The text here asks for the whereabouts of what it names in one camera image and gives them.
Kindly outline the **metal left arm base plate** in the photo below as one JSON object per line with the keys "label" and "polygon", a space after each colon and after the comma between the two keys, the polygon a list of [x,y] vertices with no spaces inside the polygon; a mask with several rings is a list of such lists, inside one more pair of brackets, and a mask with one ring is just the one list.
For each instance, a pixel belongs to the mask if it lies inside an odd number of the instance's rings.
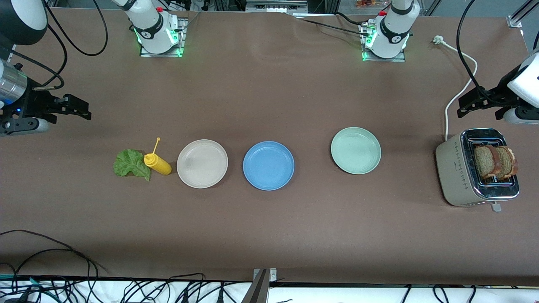
{"label": "metal left arm base plate", "polygon": [[371,49],[375,44],[375,39],[377,38],[378,32],[376,24],[364,22],[358,26],[360,33],[364,33],[364,36],[361,38],[362,43],[362,60],[371,60],[371,61],[380,61],[380,62],[392,62],[392,63],[404,63],[406,61],[406,56],[404,54],[404,47],[406,46],[406,41],[408,40],[409,33],[405,35],[395,35],[393,32],[390,32],[390,37],[388,40],[389,50],[394,51],[399,50],[399,53],[396,56],[391,58],[380,57]]}

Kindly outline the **brown bread slice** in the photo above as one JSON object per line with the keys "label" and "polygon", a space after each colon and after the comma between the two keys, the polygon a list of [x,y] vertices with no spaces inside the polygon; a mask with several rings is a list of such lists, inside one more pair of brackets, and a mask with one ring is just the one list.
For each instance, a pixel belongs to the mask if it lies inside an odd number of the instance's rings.
{"label": "brown bread slice", "polygon": [[500,157],[501,170],[496,175],[499,181],[509,179],[518,172],[518,161],[515,154],[508,146],[497,146],[497,153]]}
{"label": "brown bread slice", "polygon": [[481,145],[474,149],[474,159],[482,180],[496,176],[501,172],[501,160],[492,145]]}

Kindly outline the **beige chrome toaster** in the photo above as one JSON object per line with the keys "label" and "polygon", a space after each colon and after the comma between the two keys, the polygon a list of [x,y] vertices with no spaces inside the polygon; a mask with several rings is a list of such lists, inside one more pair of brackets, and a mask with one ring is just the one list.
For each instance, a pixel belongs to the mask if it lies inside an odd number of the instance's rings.
{"label": "beige chrome toaster", "polygon": [[500,203],[516,198],[520,186],[516,175],[501,181],[496,176],[481,179],[474,159],[474,149],[481,145],[507,146],[504,136],[492,128],[466,129],[437,146],[443,196],[453,206],[491,205],[494,212],[500,212]]}

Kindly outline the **yellow mustard squeeze bottle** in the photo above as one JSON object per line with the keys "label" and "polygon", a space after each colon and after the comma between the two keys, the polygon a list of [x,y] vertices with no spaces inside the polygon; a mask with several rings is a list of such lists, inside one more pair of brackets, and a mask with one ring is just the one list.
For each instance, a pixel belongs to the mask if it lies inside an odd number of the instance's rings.
{"label": "yellow mustard squeeze bottle", "polygon": [[159,174],[170,175],[173,170],[172,166],[156,153],[159,142],[160,137],[156,138],[153,151],[143,156],[143,161],[147,167],[158,172]]}

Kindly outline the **beige round plate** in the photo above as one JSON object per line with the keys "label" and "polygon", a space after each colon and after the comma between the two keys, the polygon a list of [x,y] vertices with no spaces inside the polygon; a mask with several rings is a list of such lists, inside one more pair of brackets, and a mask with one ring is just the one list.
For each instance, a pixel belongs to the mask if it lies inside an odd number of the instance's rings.
{"label": "beige round plate", "polygon": [[195,189],[205,189],[221,181],[227,173],[228,165],[228,155],[221,144],[200,139],[181,150],[176,168],[184,184]]}

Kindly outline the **green lettuce leaf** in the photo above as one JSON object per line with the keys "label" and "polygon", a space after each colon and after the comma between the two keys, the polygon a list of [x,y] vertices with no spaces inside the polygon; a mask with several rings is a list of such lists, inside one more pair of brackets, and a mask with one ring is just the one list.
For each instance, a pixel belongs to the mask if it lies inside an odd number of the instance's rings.
{"label": "green lettuce leaf", "polygon": [[113,171],[116,176],[127,176],[132,174],[137,177],[143,177],[150,181],[151,171],[143,161],[144,155],[134,149],[125,149],[119,152],[113,164]]}

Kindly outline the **grey box behind table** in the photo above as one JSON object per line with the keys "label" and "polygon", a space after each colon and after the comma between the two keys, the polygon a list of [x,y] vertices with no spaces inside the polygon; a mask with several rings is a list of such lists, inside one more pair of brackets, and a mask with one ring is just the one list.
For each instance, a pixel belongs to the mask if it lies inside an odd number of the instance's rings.
{"label": "grey box behind table", "polygon": [[307,0],[245,0],[246,12],[308,13]]}

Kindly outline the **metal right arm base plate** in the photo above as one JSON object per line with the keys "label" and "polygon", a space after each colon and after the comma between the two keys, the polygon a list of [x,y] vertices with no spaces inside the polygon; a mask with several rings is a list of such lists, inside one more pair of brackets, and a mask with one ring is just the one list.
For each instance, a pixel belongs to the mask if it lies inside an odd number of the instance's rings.
{"label": "metal right arm base plate", "polygon": [[163,12],[158,23],[148,29],[135,29],[141,57],[179,58],[183,56],[188,19]]}

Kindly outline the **blue round plate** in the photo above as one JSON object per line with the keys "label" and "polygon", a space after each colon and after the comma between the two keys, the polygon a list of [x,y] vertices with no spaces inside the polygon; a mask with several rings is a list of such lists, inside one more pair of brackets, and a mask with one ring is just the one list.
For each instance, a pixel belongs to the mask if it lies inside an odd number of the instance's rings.
{"label": "blue round plate", "polygon": [[275,191],[291,181],[295,160],[285,145],[276,141],[262,141],[246,152],[242,169],[251,186],[262,191]]}

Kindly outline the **pale green round plate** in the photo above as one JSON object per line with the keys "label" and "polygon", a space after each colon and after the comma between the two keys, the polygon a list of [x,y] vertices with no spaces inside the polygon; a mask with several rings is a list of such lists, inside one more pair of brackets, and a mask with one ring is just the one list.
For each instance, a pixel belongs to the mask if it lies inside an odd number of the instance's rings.
{"label": "pale green round plate", "polygon": [[341,129],[333,137],[330,150],[337,167],[354,175],[373,171],[382,156],[381,145],[376,136],[359,127]]}

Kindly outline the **metal table edge bracket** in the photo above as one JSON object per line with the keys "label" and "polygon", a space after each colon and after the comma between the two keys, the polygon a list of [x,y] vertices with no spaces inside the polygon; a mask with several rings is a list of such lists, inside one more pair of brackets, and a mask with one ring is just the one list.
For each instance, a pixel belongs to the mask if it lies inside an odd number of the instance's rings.
{"label": "metal table edge bracket", "polygon": [[276,268],[255,268],[253,281],[241,303],[267,303],[270,283],[276,280]]}

